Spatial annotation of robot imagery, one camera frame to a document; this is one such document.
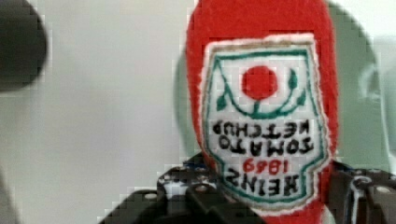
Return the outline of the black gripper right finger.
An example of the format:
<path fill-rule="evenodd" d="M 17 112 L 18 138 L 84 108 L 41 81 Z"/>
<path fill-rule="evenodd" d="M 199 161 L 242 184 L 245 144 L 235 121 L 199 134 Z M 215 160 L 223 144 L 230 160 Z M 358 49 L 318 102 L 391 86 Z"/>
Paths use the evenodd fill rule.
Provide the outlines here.
<path fill-rule="evenodd" d="M 334 161 L 327 207 L 335 224 L 396 224 L 395 175 Z"/>

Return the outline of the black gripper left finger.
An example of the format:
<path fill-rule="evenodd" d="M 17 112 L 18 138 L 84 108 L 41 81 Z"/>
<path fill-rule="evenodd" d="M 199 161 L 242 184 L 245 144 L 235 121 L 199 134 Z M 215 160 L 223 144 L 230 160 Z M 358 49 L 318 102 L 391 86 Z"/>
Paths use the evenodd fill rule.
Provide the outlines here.
<path fill-rule="evenodd" d="M 167 212 L 208 212 L 228 202 L 201 153 L 161 175 L 157 189 L 165 196 Z"/>

